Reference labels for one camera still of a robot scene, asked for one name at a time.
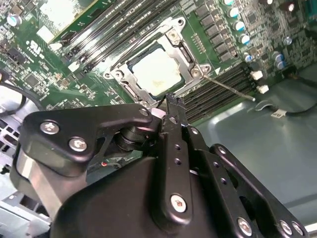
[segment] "green circuit board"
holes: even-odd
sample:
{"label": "green circuit board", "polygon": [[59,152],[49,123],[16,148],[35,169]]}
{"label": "green circuit board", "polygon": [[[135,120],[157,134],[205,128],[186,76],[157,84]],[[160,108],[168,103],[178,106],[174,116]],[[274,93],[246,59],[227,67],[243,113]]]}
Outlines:
{"label": "green circuit board", "polygon": [[[106,80],[104,73],[115,57],[165,19],[183,17],[184,41],[198,64],[211,66],[209,77],[217,78],[230,71],[248,53],[260,65],[267,84],[273,85],[283,79],[282,71],[271,58],[273,52],[283,54],[285,63],[297,69],[317,61],[316,43],[305,34],[305,9],[298,5],[296,12],[290,14],[281,10],[284,2],[276,0],[266,6],[258,0],[236,0],[227,6],[220,0],[0,0],[0,67],[13,83],[38,95],[47,110],[133,103],[135,100],[122,85],[114,78]],[[198,9],[204,5],[208,12],[202,16]],[[228,16],[233,7],[240,10],[237,18]],[[126,8],[131,8],[126,18],[111,16],[125,13]],[[111,17],[116,21],[103,27],[89,42],[76,39],[89,28],[90,34],[94,33],[98,29],[96,19],[105,10],[108,13],[102,21],[107,23]],[[9,14],[19,16],[21,24],[11,26],[7,21]],[[205,25],[204,19],[209,15],[212,23]],[[245,24],[242,32],[233,30],[237,20]],[[208,31],[211,26],[216,26],[213,35]],[[249,44],[239,42],[241,34],[250,36]],[[218,35],[222,39],[215,44],[212,40]],[[291,44],[285,44],[286,37],[292,39]],[[70,68],[73,63],[78,64],[75,69]],[[205,83],[201,80],[182,95]]]}

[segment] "black cable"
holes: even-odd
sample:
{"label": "black cable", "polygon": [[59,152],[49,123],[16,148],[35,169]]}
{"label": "black cable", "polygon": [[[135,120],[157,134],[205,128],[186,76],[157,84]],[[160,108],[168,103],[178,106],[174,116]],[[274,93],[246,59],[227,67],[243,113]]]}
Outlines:
{"label": "black cable", "polygon": [[4,113],[0,114],[0,117],[5,117],[5,116],[9,116],[9,115],[13,115],[15,114],[17,111],[19,111],[20,109],[22,109],[22,107],[24,107],[24,105],[26,104],[26,99],[31,100],[35,106],[40,110],[40,111],[44,111],[44,107],[41,105],[41,103],[32,95],[31,92],[28,92],[28,90],[22,90],[16,86],[13,86],[11,84],[5,83],[5,82],[1,82],[0,81],[0,86],[6,87],[8,89],[11,89],[15,92],[18,92],[22,95],[22,99],[21,99],[21,103],[20,105],[14,109],[14,110],[10,110],[10,111],[6,111]]}

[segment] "electrolytic capacitor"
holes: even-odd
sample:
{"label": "electrolytic capacitor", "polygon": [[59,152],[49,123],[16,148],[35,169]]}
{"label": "electrolytic capacitor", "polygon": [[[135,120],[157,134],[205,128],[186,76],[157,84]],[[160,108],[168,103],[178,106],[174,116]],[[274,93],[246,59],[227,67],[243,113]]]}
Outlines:
{"label": "electrolytic capacitor", "polygon": [[272,60],[274,60],[275,62],[281,62],[282,60],[284,60],[284,55],[282,55],[278,51],[274,51],[272,54]]}
{"label": "electrolytic capacitor", "polygon": [[233,29],[236,30],[236,31],[243,31],[245,28],[245,24],[243,21],[236,21],[234,24],[233,24]]}
{"label": "electrolytic capacitor", "polygon": [[223,4],[225,4],[227,6],[231,6],[231,5],[233,5],[234,0],[223,0],[222,2],[223,2]]}
{"label": "electrolytic capacitor", "polygon": [[259,0],[261,4],[265,5],[271,5],[273,3],[273,0]]}
{"label": "electrolytic capacitor", "polygon": [[294,1],[286,1],[284,3],[282,3],[279,8],[282,11],[287,11],[287,12],[293,12],[296,8],[296,4]]}
{"label": "electrolytic capacitor", "polygon": [[7,23],[10,26],[16,27],[22,24],[22,18],[19,15],[9,15],[6,18]]}
{"label": "electrolytic capacitor", "polygon": [[237,8],[237,7],[234,7],[232,9],[228,10],[228,12],[227,12],[228,17],[234,18],[234,17],[237,17],[238,15],[239,15],[239,8]]}
{"label": "electrolytic capacitor", "polygon": [[243,54],[243,59],[245,62],[249,63],[250,61],[252,61],[252,56],[249,55],[248,53],[244,53]]}
{"label": "electrolytic capacitor", "polygon": [[282,70],[286,67],[286,62],[285,61],[275,62],[275,67]]}
{"label": "electrolytic capacitor", "polygon": [[250,42],[250,36],[246,34],[242,34],[241,36],[239,36],[239,42],[246,45],[247,43]]}

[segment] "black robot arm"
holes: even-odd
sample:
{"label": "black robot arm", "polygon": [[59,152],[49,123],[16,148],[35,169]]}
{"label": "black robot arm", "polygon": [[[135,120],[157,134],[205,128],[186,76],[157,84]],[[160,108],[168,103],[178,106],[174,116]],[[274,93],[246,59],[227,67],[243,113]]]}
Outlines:
{"label": "black robot arm", "polygon": [[[40,200],[52,238],[301,238],[304,226],[237,160],[208,148],[182,100],[38,112],[23,122],[10,177]],[[90,164],[143,156],[87,186]]]}

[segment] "screw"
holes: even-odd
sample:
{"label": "screw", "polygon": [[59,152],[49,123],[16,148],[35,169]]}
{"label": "screw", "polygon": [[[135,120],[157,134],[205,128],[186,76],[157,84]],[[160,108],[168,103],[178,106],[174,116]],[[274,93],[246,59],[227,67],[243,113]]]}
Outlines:
{"label": "screw", "polygon": [[73,138],[69,141],[69,147],[77,152],[83,152],[87,149],[87,144],[82,138]]}
{"label": "screw", "polygon": [[284,45],[286,45],[286,46],[291,45],[292,42],[293,42],[293,40],[292,40],[292,38],[290,38],[289,36],[286,37],[286,38],[283,40],[283,43],[284,43]]}
{"label": "screw", "polygon": [[197,130],[196,128],[194,128],[194,127],[192,127],[192,132],[193,132],[195,135],[198,135],[198,134],[199,134],[198,130]]}
{"label": "screw", "polygon": [[170,197],[170,202],[176,212],[183,213],[186,211],[186,202],[181,196],[172,195]]}
{"label": "screw", "polygon": [[226,154],[225,149],[223,149],[221,146],[218,147],[218,150],[222,153],[222,154]]}
{"label": "screw", "polygon": [[289,235],[293,234],[291,228],[289,227],[289,225],[288,225],[285,221],[280,221],[280,223],[281,223],[281,226],[282,226],[283,230],[284,230],[287,234],[289,234]]}
{"label": "screw", "polygon": [[49,135],[54,135],[59,132],[59,127],[56,123],[46,121],[40,125],[40,129],[42,132],[49,134]]}
{"label": "screw", "polygon": [[144,115],[144,116],[148,116],[149,115],[149,113],[148,113],[148,111],[147,110],[145,110],[145,109],[139,109],[139,112],[142,114],[142,115]]}
{"label": "screw", "polygon": [[243,218],[239,217],[238,218],[238,225],[241,231],[246,235],[246,236],[252,236],[252,229],[249,225],[249,223],[244,220]]}
{"label": "screw", "polygon": [[192,69],[192,76],[194,78],[201,76],[200,71],[196,68]]}
{"label": "screw", "polygon": [[292,222],[292,225],[293,225],[293,227],[295,228],[295,230],[296,230],[301,236],[304,235],[303,230],[301,229],[301,227],[300,227],[297,223]]}

